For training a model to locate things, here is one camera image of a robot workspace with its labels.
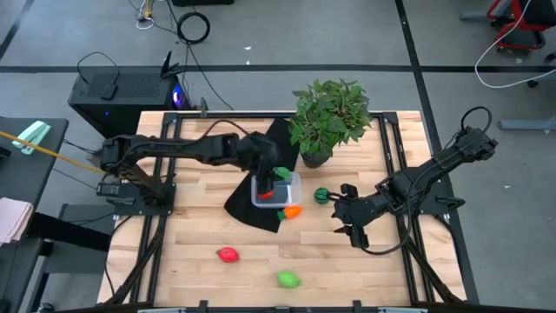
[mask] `pink cloth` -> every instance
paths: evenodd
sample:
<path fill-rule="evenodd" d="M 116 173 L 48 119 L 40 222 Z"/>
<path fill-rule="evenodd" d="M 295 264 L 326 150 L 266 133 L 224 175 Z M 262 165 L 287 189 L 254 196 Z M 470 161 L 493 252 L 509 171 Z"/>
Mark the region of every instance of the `pink cloth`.
<path fill-rule="evenodd" d="M 0 245 L 21 239 L 33 205 L 9 198 L 0 199 Z"/>

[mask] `black desk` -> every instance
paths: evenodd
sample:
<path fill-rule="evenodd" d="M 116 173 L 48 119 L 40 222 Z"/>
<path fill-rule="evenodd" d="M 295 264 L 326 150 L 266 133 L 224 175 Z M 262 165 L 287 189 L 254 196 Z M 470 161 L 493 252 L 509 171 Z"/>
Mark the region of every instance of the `black desk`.
<path fill-rule="evenodd" d="M 0 130 L 18 136 L 36 120 L 37 118 L 0 118 Z M 68 129 L 68 121 L 62 118 L 38 120 L 51 126 L 40 146 L 58 152 Z M 26 201 L 32 203 L 36 209 L 55 158 L 38 151 L 30 156 L 24 155 L 11 144 L 11 140 L 3 137 L 0 137 L 0 145 L 12 151 L 8 159 L 0 161 L 0 197 Z M 19 310 L 43 242 L 42 238 L 26 238 L 19 243 L 0 247 L 0 297 L 10 302 L 9 312 Z"/>

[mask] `black plant pot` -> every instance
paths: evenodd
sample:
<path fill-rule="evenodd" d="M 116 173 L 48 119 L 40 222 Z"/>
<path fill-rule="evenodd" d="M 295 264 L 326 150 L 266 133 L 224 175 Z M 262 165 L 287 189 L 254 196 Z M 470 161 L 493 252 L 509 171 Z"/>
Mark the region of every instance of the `black plant pot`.
<path fill-rule="evenodd" d="M 320 167 L 330 158 L 329 156 L 325 156 L 320 153 L 301 153 L 301 157 L 303 158 L 303 162 L 305 163 L 305 165 L 310 169 L 316 169 Z"/>

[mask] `clear plastic container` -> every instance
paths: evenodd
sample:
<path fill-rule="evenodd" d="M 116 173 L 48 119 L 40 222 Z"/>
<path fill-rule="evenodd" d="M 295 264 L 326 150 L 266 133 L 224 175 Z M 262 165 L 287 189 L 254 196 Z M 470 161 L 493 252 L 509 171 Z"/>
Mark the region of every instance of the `clear plastic container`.
<path fill-rule="evenodd" d="M 296 172 L 291 172 L 289 180 L 276 180 L 274 192 L 269 198 L 260 198 L 256 189 L 256 176 L 253 175 L 251 177 L 251 202 L 261 209 L 283 208 L 301 202 L 301 178 Z"/>

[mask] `green striped toy ball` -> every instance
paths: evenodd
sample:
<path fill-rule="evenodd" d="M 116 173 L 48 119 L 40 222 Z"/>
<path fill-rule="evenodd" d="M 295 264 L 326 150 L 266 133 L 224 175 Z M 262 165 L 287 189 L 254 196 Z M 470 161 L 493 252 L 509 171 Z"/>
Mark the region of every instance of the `green striped toy ball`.
<path fill-rule="evenodd" d="M 314 200 L 317 203 L 325 204 L 328 203 L 328 189 L 320 187 L 314 192 Z"/>

